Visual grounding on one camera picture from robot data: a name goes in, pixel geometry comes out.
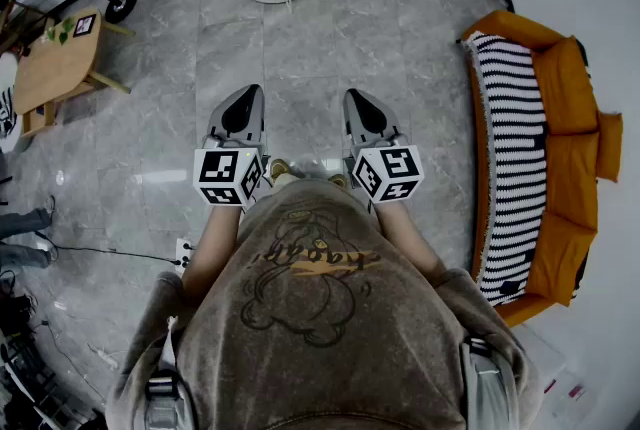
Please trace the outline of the person's left forearm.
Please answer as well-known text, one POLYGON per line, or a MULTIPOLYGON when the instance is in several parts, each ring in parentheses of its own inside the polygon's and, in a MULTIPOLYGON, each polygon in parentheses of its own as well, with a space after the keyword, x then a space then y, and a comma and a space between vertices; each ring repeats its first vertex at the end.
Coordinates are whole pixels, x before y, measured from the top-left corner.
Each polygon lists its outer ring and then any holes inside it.
POLYGON ((242 209, 215 206, 182 276, 186 295, 202 300, 234 253, 242 209))

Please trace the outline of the white paper sheets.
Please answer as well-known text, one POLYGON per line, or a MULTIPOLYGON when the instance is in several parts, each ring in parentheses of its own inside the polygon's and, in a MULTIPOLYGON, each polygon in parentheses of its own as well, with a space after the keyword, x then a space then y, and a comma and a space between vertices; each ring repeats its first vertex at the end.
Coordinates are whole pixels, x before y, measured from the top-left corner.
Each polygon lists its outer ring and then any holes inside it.
POLYGON ((537 367, 544 388, 530 430, 580 430, 595 402, 592 390, 567 367, 565 357, 528 326, 518 325, 513 333, 537 367))

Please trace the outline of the pile of black equipment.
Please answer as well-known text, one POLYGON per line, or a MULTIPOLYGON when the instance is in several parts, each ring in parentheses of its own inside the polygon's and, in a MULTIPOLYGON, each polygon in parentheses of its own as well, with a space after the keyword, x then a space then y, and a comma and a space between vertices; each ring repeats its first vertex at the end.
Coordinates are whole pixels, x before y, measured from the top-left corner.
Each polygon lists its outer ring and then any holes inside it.
POLYGON ((36 347, 32 299, 0 272, 0 430, 106 430, 103 414, 66 390, 36 347))

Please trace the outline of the white power strip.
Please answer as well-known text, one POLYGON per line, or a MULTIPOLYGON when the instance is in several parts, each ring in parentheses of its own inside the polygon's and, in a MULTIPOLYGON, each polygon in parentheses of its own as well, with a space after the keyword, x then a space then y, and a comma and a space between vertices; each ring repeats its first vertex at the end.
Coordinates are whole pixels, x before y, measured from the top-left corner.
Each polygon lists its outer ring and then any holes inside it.
POLYGON ((175 270, 182 276, 186 267, 189 265, 194 247, 185 239, 178 238, 175 246, 175 270))

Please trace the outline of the small black-framed picture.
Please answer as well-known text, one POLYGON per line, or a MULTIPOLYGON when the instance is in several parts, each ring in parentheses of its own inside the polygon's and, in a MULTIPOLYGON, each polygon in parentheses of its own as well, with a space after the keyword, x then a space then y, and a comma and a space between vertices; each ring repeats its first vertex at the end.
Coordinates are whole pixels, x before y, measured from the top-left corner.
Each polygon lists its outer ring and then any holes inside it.
POLYGON ((91 14, 91 15, 87 15, 79 18, 76 22, 76 26, 73 32, 73 37, 80 37, 80 36, 90 34, 93 29, 96 18, 97 18, 96 14, 91 14))

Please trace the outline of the black and white striped blanket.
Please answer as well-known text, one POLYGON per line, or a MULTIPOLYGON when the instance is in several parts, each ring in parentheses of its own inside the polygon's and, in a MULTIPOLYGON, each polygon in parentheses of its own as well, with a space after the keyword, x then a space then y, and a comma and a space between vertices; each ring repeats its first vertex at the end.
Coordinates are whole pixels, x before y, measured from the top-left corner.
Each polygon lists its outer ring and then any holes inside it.
POLYGON ((465 47, 487 131, 489 215, 477 284, 496 307, 525 293, 546 205, 547 123, 529 48, 480 31, 465 47))

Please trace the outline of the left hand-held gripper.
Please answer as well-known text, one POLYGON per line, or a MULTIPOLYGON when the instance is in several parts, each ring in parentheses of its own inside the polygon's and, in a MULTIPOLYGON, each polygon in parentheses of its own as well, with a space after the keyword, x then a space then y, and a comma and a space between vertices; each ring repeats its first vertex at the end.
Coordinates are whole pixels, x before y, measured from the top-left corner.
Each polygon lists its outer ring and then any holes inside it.
POLYGON ((250 84, 212 112, 208 134, 194 151, 193 187, 211 206, 248 209, 266 189, 265 95, 250 84))

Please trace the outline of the dark wooden rack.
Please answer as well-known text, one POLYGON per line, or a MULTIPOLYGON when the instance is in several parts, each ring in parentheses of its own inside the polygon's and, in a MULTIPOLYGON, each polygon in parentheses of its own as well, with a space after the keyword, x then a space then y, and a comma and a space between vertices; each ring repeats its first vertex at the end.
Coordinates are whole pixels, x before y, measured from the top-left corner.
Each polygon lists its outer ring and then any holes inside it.
POLYGON ((0 13, 0 55, 28 47, 56 18, 16 0, 8 0, 0 13))

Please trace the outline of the black and white patterned cushion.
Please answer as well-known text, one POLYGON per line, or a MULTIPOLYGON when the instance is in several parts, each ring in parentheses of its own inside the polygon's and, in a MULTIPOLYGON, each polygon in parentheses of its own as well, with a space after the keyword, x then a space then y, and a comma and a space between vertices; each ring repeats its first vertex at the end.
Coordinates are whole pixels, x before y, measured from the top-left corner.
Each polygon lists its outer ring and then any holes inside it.
POLYGON ((14 108, 18 60, 11 52, 0 55, 0 152, 12 152, 22 136, 22 117, 14 108))

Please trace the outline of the person's white trousers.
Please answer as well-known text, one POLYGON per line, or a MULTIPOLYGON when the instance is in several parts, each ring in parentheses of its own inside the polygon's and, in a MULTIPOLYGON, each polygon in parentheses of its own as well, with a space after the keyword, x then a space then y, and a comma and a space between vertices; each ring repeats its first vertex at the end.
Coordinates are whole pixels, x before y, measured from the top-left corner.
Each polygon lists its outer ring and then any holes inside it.
POLYGON ((273 191, 279 191, 285 186, 299 181, 303 181, 303 178, 300 178, 288 172, 279 174, 273 182, 273 191))

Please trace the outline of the green plant leaves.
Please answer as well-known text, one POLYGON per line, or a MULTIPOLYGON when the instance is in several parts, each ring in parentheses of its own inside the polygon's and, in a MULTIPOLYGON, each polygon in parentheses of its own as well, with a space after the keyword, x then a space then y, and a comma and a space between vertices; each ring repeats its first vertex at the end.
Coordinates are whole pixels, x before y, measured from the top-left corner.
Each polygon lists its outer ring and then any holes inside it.
POLYGON ((68 17, 58 24, 51 25, 46 29, 46 38, 49 42, 58 42, 63 45, 69 38, 69 33, 75 27, 75 20, 68 17))

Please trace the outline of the brown graphic shirt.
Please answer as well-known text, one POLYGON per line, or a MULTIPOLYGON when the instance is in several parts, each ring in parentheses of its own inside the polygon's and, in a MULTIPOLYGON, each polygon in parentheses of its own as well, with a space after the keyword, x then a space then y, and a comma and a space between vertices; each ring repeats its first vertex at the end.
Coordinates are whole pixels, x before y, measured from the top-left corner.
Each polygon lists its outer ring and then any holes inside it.
POLYGON ((328 180, 242 211, 202 300, 182 276, 156 280, 108 430, 529 430, 540 409, 537 369, 470 275, 430 284, 328 180))

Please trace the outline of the light wooden side table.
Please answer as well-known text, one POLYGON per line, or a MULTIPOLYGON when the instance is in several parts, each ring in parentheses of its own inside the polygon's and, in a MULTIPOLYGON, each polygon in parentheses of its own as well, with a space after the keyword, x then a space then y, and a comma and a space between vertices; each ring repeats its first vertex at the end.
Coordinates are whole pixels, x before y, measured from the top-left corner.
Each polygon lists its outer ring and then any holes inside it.
POLYGON ((129 94, 131 90, 99 72, 98 57, 106 31, 133 37, 135 32, 108 23, 96 8, 83 9, 70 16, 96 14, 90 34, 73 37, 61 45, 49 42, 46 32, 30 46, 28 56, 18 63, 14 86, 14 108, 22 117, 22 136, 31 137, 55 123, 57 105, 102 84, 129 94))

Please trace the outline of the person's right forearm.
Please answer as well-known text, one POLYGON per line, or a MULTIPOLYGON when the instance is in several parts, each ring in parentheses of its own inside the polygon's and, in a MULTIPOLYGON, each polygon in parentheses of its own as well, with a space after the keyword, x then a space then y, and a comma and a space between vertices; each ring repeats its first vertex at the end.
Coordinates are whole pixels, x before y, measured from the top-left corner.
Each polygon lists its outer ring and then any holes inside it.
POLYGON ((375 212, 384 237, 435 285, 446 267, 424 239, 402 202, 377 204, 375 212))

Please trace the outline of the orange sofa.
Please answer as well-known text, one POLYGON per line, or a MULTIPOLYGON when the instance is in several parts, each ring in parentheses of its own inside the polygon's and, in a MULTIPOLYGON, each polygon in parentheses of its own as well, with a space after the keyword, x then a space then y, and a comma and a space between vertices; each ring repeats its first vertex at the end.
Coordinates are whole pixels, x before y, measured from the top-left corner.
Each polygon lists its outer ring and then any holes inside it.
POLYGON ((481 233, 488 227, 487 131, 482 122, 479 84, 465 41, 480 31, 510 39, 532 51, 546 116, 546 205, 524 295, 492 306, 509 326, 575 298, 598 232, 598 184, 620 172, 623 118, 600 111, 582 44, 509 11, 495 11, 461 37, 470 74, 477 139, 477 213, 471 274, 480 272, 481 233))

